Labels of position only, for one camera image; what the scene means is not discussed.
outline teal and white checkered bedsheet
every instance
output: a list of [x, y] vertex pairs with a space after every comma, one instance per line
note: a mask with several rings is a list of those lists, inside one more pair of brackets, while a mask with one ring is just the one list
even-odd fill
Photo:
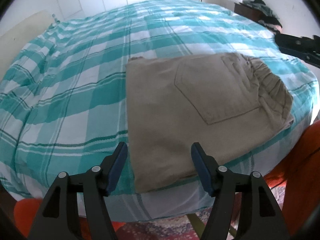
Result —
[[[43, 197], [60, 171], [85, 172], [120, 141], [128, 143], [125, 65], [130, 57], [235, 51], [260, 57], [294, 98], [291, 128], [226, 164], [236, 172], [266, 174], [316, 116], [316, 77], [300, 60], [281, 54], [271, 32], [227, 9], [193, 0], [150, 0], [56, 22], [25, 45], [0, 84], [3, 186], [16, 199]], [[84, 215], [82, 195], [78, 200]], [[112, 220], [137, 221], [191, 212], [212, 201], [198, 178], [135, 194], [128, 159], [106, 204]]]

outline back pocket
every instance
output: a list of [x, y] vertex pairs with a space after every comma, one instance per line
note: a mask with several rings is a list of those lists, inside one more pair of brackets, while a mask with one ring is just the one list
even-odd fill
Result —
[[237, 53], [182, 60], [175, 86], [207, 124], [239, 116], [260, 106], [259, 82], [251, 63]]

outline cream headboard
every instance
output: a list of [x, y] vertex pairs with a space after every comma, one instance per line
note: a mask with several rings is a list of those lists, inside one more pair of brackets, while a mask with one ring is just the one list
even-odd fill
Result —
[[53, 17], [44, 10], [31, 15], [0, 37], [0, 81], [23, 46], [53, 22]]

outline patterned rug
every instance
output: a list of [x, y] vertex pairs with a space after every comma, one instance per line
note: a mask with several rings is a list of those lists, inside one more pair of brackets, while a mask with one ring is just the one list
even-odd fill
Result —
[[[285, 187], [276, 187], [272, 193], [282, 208]], [[207, 223], [211, 208], [197, 212], [196, 215]], [[150, 222], [126, 223], [117, 231], [119, 240], [199, 240], [187, 216], [162, 219]]]

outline plaid bedsheet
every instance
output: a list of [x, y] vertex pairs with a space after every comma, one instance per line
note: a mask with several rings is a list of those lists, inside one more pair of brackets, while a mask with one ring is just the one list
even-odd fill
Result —
[[[59, 172], [85, 172], [120, 141], [128, 143], [125, 65], [130, 57], [235, 51], [260, 57], [294, 98], [291, 128], [227, 164], [250, 173], [277, 145], [261, 171], [268, 172], [316, 116], [316, 77], [300, 60], [281, 54], [271, 32], [227, 9], [193, 0], [150, 0], [56, 22], [25, 45], [0, 84], [1, 183], [16, 199], [43, 197]], [[135, 194], [128, 159], [106, 202], [111, 219], [135, 221], [194, 211], [212, 199], [197, 178]], [[81, 195], [79, 209], [84, 215]]]

